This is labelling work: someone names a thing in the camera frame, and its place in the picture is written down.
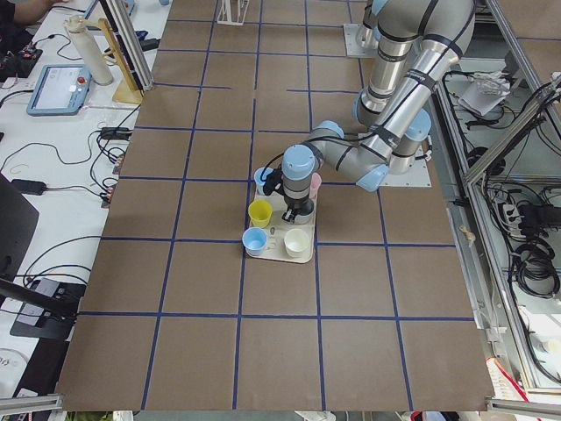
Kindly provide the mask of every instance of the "white tray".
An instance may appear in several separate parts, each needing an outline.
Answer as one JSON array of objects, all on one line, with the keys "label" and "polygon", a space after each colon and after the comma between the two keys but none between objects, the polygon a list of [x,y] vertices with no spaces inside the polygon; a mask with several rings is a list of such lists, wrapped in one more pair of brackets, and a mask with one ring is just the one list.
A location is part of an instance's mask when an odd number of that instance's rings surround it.
[{"label": "white tray", "polygon": [[[273,215],[271,216],[269,225],[263,228],[267,236],[265,251],[260,256],[250,257],[255,259],[289,261],[292,263],[306,263],[310,261],[314,255],[314,234],[316,233],[317,211],[316,200],[312,199],[314,201],[314,213],[307,224],[289,224],[282,220],[282,214],[287,210],[287,205],[284,203],[284,197],[278,193],[273,193],[271,196],[263,196],[255,192],[253,200],[268,201],[273,206]],[[284,247],[285,234],[294,228],[304,230],[309,236],[309,249],[302,257],[289,256],[287,249]]]}]

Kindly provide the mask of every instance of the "black sleeve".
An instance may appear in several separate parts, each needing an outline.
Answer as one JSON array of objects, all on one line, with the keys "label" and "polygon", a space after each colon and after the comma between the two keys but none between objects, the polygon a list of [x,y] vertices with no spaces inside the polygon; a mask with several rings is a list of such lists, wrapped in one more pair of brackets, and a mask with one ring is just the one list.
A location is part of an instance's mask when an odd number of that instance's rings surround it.
[{"label": "black sleeve", "polygon": [[0,0],[0,20],[3,22],[12,22],[14,20],[14,12],[16,5],[8,0]]}]

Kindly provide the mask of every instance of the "light blue cup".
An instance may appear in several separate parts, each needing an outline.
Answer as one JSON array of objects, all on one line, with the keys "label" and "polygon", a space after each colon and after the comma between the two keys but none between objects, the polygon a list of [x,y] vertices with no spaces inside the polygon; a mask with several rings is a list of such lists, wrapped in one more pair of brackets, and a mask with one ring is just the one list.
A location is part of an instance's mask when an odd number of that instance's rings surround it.
[{"label": "light blue cup", "polygon": [[264,194],[263,186],[265,185],[265,182],[261,181],[261,178],[266,179],[266,177],[272,172],[273,172],[272,168],[260,168],[257,171],[255,171],[255,174],[253,175],[253,180],[257,185],[257,191],[260,195]]},{"label": "light blue cup", "polygon": [[266,232],[262,228],[253,226],[245,230],[242,236],[242,243],[250,256],[263,254],[266,247]]}]

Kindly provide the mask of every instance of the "white cylinder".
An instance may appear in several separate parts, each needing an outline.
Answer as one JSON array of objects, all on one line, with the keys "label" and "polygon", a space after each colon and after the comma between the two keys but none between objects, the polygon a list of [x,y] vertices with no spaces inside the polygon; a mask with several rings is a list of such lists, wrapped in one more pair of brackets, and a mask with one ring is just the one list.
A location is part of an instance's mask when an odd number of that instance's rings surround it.
[{"label": "white cylinder", "polygon": [[109,66],[102,57],[102,51],[94,36],[88,31],[84,19],[81,16],[73,16],[64,23],[64,26],[94,81],[99,85],[109,85],[113,82]]}]

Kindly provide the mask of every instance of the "robotic arm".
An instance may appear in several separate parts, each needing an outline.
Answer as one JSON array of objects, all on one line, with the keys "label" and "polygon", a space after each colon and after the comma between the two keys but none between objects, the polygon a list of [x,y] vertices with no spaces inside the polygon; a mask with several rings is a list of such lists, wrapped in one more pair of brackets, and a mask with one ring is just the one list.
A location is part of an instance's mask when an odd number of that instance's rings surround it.
[{"label": "robotic arm", "polygon": [[[430,130],[423,105],[468,47],[474,15],[474,0],[368,0],[362,39],[371,45],[377,41],[378,58],[353,115],[370,132],[346,139],[336,123],[324,121],[307,140],[291,146],[264,188],[266,194],[277,191],[285,197],[283,219],[298,224],[311,217],[311,176],[324,163],[367,191],[375,191],[388,173],[407,171]],[[401,77],[419,37],[422,51]]]}]

